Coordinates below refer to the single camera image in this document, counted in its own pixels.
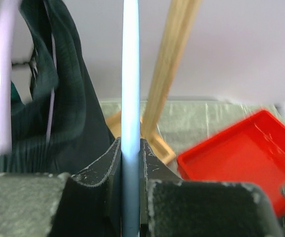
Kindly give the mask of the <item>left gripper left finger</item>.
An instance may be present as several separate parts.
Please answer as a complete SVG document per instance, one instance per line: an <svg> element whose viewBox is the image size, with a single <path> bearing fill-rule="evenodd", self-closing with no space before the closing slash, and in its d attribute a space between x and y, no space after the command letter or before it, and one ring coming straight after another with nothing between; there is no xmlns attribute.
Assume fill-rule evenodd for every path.
<svg viewBox="0 0 285 237"><path fill-rule="evenodd" d="M121 236L121 140L68 178L52 222L52 237Z"/></svg>

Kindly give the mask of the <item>light blue hanger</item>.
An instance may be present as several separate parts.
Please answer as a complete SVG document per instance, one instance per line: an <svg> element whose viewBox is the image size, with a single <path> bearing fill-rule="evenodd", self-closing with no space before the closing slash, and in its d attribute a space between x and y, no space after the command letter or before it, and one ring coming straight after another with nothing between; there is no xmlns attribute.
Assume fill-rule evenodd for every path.
<svg viewBox="0 0 285 237"><path fill-rule="evenodd" d="M138 1L124 0L122 29L122 236L140 228L140 52Z"/></svg>

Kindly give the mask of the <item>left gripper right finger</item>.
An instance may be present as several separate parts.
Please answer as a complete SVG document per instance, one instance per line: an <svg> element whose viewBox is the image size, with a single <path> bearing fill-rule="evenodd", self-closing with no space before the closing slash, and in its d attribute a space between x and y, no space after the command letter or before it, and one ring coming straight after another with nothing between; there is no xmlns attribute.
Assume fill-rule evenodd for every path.
<svg viewBox="0 0 285 237"><path fill-rule="evenodd" d="M140 139L140 236L148 233L148 198L146 183L148 179L179 181L181 178L171 171L153 152L146 139Z"/></svg>

